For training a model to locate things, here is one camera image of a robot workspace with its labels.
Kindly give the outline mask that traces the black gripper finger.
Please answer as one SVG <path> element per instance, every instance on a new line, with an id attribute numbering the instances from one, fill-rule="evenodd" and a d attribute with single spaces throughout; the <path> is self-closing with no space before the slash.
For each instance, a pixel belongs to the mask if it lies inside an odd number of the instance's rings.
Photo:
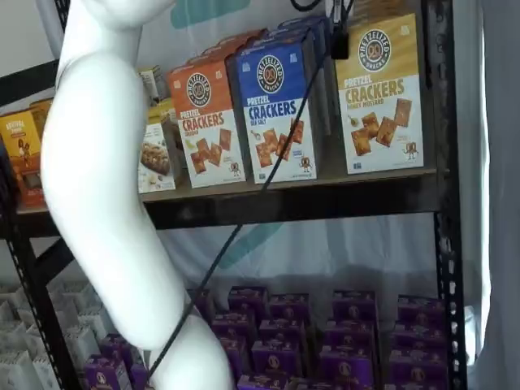
<path id="1" fill-rule="evenodd" d="M 335 60 L 349 58 L 349 30 L 345 19 L 332 25 L 331 58 Z"/>

